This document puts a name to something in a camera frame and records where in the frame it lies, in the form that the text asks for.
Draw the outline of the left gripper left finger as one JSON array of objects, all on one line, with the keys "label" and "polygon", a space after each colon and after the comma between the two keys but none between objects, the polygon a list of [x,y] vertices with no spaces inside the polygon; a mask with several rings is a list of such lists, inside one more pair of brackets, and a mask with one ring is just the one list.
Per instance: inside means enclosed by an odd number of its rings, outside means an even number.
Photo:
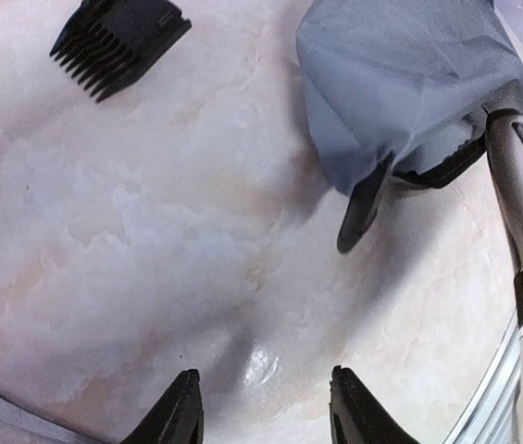
[{"label": "left gripper left finger", "polygon": [[202,444],[204,423],[200,374],[183,370],[121,444]]}]

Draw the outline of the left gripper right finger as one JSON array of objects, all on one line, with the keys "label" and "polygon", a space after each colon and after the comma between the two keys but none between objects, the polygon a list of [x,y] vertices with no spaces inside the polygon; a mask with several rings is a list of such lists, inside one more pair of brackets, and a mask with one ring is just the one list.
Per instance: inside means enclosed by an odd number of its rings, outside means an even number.
[{"label": "left gripper right finger", "polygon": [[330,432],[336,444],[418,444],[355,372],[340,365],[331,372]]}]

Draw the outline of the grey zip pouch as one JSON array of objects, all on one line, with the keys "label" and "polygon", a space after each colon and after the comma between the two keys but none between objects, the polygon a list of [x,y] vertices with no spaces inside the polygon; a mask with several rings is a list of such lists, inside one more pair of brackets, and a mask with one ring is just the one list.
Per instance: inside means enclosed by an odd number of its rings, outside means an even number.
[{"label": "grey zip pouch", "polygon": [[484,154],[489,115],[523,114],[523,63],[491,1],[316,1],[296,51],[311,138],[348,199],[341,253],[389,179],[440,189]]}]

